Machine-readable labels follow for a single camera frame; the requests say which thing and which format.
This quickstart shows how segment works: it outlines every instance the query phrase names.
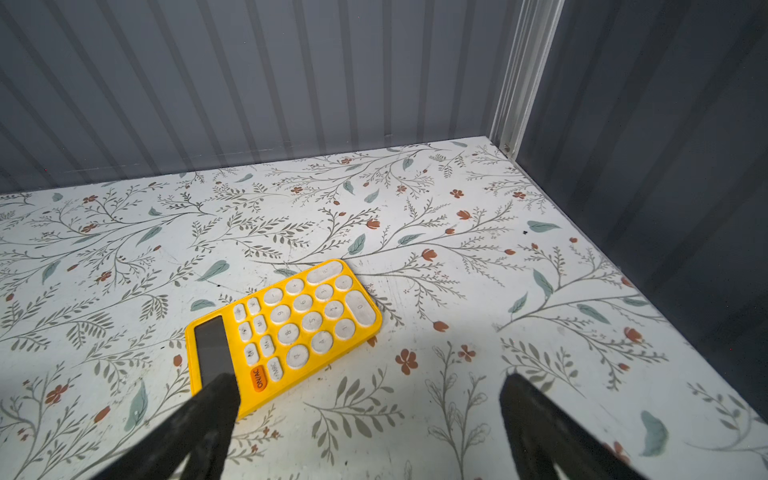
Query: floral tabletop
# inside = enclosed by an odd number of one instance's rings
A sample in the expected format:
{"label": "floral tabletop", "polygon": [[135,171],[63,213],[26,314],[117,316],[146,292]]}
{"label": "floral tabletop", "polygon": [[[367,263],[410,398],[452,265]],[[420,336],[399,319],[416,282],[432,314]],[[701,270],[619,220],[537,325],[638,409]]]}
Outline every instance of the floral tabletop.
{"label": "floral tabletop", "polygon": [[765,422],[476,137],[0,197],[3,477],[90,478],[190,398],[190,321],[339,257],[381,331],[224,478],[514,478],[511,372],[650,478],[768,475]]}

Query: calculator screen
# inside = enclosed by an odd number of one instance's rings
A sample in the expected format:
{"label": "calculator screen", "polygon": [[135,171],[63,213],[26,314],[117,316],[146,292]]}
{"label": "calculator screen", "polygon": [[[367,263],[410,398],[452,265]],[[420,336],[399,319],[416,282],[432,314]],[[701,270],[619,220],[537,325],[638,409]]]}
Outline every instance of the calculator screen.
{"label": "calculator screen", "polygon": [[200,381],[203,386],[212,382],[220,373],[234,375],[227,332],[221,315],[194,327],[197,344],[197,361],[200,362]]}

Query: striped gray wall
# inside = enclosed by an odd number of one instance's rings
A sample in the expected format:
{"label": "striped gray wall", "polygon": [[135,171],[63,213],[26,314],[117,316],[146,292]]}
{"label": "striped gray wall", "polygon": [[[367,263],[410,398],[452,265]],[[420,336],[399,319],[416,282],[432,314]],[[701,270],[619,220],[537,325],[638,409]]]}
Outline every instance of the striped gray wall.
{"label": "striped gray wall", "polygon": [[761,0],[567,2],[518,156],[763,415],[767,28]]}
{"label": "striped gray wall", "polygon": [[512,0],[0,3],[0,192],[487,134]]}

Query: calculator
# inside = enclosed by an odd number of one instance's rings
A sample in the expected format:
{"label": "calculator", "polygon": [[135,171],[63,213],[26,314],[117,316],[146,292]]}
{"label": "calculator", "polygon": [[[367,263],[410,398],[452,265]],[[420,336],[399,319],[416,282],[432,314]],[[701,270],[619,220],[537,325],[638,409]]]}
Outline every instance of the calculator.
{"label": "calculator", "polygon": [[184,336],[192,394],[232,373],[242,419],[381,325],[381,311],[349,265],[328,260],[190,323]]}

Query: white button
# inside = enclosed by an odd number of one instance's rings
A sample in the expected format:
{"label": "white button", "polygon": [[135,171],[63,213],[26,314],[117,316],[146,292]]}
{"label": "white button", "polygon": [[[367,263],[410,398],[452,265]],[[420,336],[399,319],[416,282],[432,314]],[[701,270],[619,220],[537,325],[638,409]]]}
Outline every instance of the white button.
{"label": "white button", "polygon": [[352,277],[349,275],[342,275],[337,278],[336,288],[339,290],[349,290],[352,288]]}
{"label": "white button", "polygon": [[266,369],[270,371],[270,378],[273,382],[277,382],[283,378],[283,367],[280,366],[280,361],[277,357],[270,359],[266,363]]}
{"label": "white button", "polygon": [[312,350],[318,353],[328,353],[333,346],[333,337],[328,332],[320,332],[312,337]]}
{"label": "white button", "polygon": [[240,332],[240,339],[244,342],[247,342],[253,336],[253,332],[251,331],[250,324],[248,322],[241,323],[239,326],[237,326],[237,330]]}
{"label": "white button", "polygon": [[318,300],[322,300],[323,302],[328,300],[331,295],[333,295],[333,287],[328,283],[318,286],[317,290],[315,290],[315,296]]}
{"label": "white button", "polygon": [[264,302],[266,302],[267,305],[275,305],[276,303],[280,303],[282,299],[283,291],[279,288],[273,288],[264,293]]}
{"label": "white button", "polygon": [[317,285],[328,280],[332,276],[336,276],[344,270],[344,266],[340,262],[327,263],[319,268],[316,268],[306,275],[306,281]]}
{"label": "white button", "polygon": [[350,319],[339,320],[334,329],[336,336],[342,340],[348,340],[355,334],[355,323]]}
{"label": "white button", "polygon": [[256,346],[252,343],[245,347],[245,361],[248,362],[248,366],[254,366],[259,361],[259,353],[256,351]]}
{"label": "white button", "polygon": [[242,322],[243,320],[245,320],[245,317],[246,317],[245,307],[243,306],[242,303],[238,303],[237,305],[235,305],[235,308],[232,311],[235,314],[235,320],[237,320],[238,322]]}
{"label": "white button", "polygon": [[376,321],[376,312],[371,308],[371,304],[358,290],[352,290],[344,298],[349,311],[362,326],[371,326]]}
{"label": "white button", "polygon": [[314,332],[323,324],[323,316],[318,312],[309,312],[301,319],[301,328],[307,332]]}
{"label": "white button", "polygon": [[253,318],[253,329],[255,329],[256,333],[259,335],[266,332],[266,320],[264,319],[264,315],[255,316]]}
{"label": "white button", "polygon": [[304,282],[300,278],[294,278],[286,284],[286,291],[291,295],[298,295],[304,290]]}
{"label": "white button", "polygon": [[275,344],[272,343],[272,337],[269,335],[261,337],[259,346],[261,347],[261,354],[264,356],[272,356],[275,353]]}
{"label": "white button", "polygon": [[290,345],[299,338],[299,327],[295,323],[288,323],[277,332],[277,341],[283,345]]}
{"label": "white button", "polygon": [[272,323],[276,323],[277,325],[285,322],[289,317],[290,308],[288,308],[287,305],[280,305],[275,307],[275,309],[272,310],[272,313],[270,313],[270,320],[272,320]]}
{"label": "white button", "polygon": [[288,355],[286,355],[286,363],[294,370],[298,370],[306,365],[306,361],[310,359],[310,351],[304,345],[296,345],[290,347]]}
{"label": "white button", "polygon": [[337,319],[344,313],[344,305],[340,301],[334,300],[326,305],[326,316],[330,319]]}
{"label": "white button", "polygon": [[304,293],[293,301],[293,309],[297,312],[306,312],[312,307],[312,297]]}
{"label": "white button", "polygon": [[256,315],[261,311],[261,305],[259,305],[259,299],[256,297],[248,299],[248,311],[251,315]]}

